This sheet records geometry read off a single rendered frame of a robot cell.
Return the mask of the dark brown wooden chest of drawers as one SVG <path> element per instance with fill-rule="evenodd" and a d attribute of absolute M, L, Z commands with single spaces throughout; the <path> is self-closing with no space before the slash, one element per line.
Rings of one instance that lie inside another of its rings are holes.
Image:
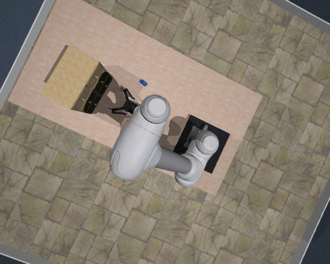
<path fill-rule="evenodd" d="M 70 44 L 41 93 L 71 110 L 88 113 L 72 109 L 72 107 L 84 87 L 89 88 L 86 84 L 98 64 L 106 71 L 98 60 Z M 106 72 L 110 76 L 108 71 Z M 99 96 L 103 96 L 93 89 L 89 89 Z"/>

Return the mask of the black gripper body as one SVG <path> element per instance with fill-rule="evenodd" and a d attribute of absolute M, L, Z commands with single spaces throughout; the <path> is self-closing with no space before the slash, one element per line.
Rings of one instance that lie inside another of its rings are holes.
<path fill-rule="evenodd" d="M 134 111 L 135 107 L 138 106 L 138 105 L 133 103 L 133 101 L 129 101 L 129 104 L 127 104 L 127 101 L 126 101 L 125 104 L 123 104 L 123 106 L 128 106 L 127 108 L 124 108 L 124 110 L 126 112 L 129 112 L 129 113 L 133 114 L 133 111 Z"/>

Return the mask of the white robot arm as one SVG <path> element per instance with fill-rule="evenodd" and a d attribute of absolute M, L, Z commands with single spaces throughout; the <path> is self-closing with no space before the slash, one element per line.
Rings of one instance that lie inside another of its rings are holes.
<path fill-rule="evenodd" d="M 180 155 L 159 144 L 171 108 L 160 95 L 149 95 L 135 107 L 133 115 L 120 132 L 111 152 L 109 166 L 116 176 L 134 180 L 142 172 L 159 168 L 175 172 L 178 184 L 193 186 L 204 171 L 207 161 L 217 151 L 219 141 L 208 131 L 192 126 L 184 143 L 188 148 Z"/>

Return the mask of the brown wooden drawer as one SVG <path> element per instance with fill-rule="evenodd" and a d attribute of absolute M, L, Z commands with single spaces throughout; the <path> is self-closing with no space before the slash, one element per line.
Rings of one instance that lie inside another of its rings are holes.
<path fill-rule="evenodd" d="M 89 109 L 87 110 L 87 112 L 92 113 L 93 110 L 95 109 L 95 107 L 97 106 L 99 100 L 101 99 L 101 96 L 99 96 L 98 94 L 96 95 L 95 99 L 93 100 L 91 106 L 89 107 Z"/>
<path fill-rule="evenodd" d="M 104 94 L 104 92 L 105 92 L 106 88 L 108 88 L 108 85 L 111 82 L 111 80 L 112 80 L 111 77 L 108 76 L 107 79 L 105 80 L 104 84 L 102 85 L 102 87 L 100 88 L 100 90 L 98 92 L 100 95 Z"/>

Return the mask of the tan wooden drawer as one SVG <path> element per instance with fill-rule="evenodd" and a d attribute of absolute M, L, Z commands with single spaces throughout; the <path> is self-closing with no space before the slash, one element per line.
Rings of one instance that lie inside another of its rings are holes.
<path fill-rule="evenodd" d="M 91 92 L 90 89 L 84 87 L 83 91 L 81 92 L 80 96 L 78 97 L 77 101 L 75 102 L 75 104 L 73 105 L 72 108 L 80 110 L 80 108 L 82 107 L 82 105 L 86 101 L 86 99 L 87 99 L 90 92 Z"/>
<path fill-rule="evenodd" d="M 91 75 L 91 78 L 89 79 L 89 81 L 87 82 L 86 86 L 90 87 L 93 89 L 95 83 L 97 82 L 97 80 L 99 79 L 100 75 L 103 72 L 103 68 L 101 67 L 100 64 L 98 64 L 98 66 L 96 67 L 95 71 L 93 72 L 93 74 Z"/>
<path fill-rule="evenodd" d="M 89 96 L 86 99 L 85 103 L 83 104 L 83 106 L 81 108 L 81 111 L 86 112 L 88 110 L 89 106 L 92 104 L 92 101 L 94 100 L 96 95 L 97 95 L 96 93 L 91 91 L 91 93 L 89 94 Z"/>
<path fill-rule="evenodd" d="M 102 86 L 102 84 L 104 84 L 105 79 L 107 78 L 108 74 L 107 72 L 104 70 L 103 73 L 101 74 L 100 78 L 98 79 L 96 85 L 94 86 L 93 90 L 95 90 L 96 92 L 98 92 Z"/>

